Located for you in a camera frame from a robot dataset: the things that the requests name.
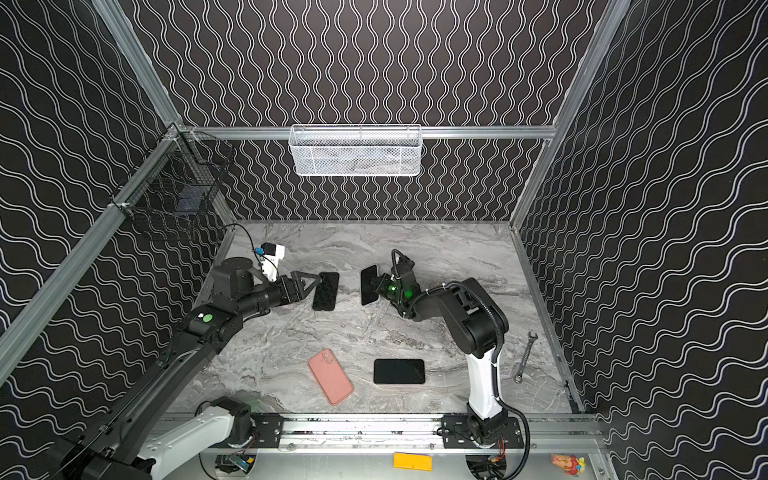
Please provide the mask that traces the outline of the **light blue phone case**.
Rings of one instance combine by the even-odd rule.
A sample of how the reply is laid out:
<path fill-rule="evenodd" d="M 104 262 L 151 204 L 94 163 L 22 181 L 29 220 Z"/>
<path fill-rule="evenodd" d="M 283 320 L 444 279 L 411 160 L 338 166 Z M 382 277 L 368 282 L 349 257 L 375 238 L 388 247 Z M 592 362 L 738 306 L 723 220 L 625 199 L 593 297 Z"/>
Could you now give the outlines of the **light blue phone case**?
<path fill-rule="evenodd" d="M 371 265 L 360 272 L 361 304 L 363 306 L 376 302 L 379 294 L 376 288 L 379 283 L 378 266 Z"/>

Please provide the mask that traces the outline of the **black smartphone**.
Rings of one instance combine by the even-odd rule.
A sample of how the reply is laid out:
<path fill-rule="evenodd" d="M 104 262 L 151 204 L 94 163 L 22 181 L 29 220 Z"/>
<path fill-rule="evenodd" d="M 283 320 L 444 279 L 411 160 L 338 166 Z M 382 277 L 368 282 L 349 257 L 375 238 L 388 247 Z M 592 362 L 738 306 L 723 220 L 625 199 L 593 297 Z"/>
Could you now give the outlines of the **black smartphone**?
<path fill-rule="evenodd" d="M 373 382 L 381 385 L 422 385 L 426 381 L 422 359 L 376 359 Z"/>

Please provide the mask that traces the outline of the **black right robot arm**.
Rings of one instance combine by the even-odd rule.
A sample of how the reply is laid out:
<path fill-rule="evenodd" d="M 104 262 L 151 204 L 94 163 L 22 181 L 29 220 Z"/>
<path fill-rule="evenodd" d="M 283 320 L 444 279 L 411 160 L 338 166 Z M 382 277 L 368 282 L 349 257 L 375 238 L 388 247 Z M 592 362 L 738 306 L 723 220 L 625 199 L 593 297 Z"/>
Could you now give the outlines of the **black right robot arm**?
<path fill-rule="evenodd" d="M 474 278 L 453 280 L 423 289 L 415 262 L 401 251 L 391 251 L 392 266 L 380 274 L 373 265 L 360 274 L 361 302 L 386 299 L 398 315 L 420 322 L 441 319 L 456 346 L 466 355 L 470 394 L 467 401 L 469 438 L 492 445 L 501 438 L 511 413 L 517 411 L 502 398 L 499 357 L 509 322 L 497 303 Z"/>

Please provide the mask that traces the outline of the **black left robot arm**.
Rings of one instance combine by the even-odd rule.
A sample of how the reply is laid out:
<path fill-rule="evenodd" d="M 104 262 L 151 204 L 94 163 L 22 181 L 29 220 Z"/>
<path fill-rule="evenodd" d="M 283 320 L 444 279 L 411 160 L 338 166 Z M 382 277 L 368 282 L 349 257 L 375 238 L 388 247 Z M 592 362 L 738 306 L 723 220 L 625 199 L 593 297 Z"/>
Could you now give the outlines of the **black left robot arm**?
<path fill-rule="evenodd" d="M 250 407 L 226 398 L 157 439 L 150 433 L 246 320 L 304 300 L 322 278 L 293 271 L 269 280 L 245 257 L 224 260 L 211 277 L 210 302 L 178 323 L 168 349 L 130 390 L 84 432 L 60 437 L 47 450 L 51 478 L 164 479 L 210 446 L 246 448 L 256 440 Z"/>

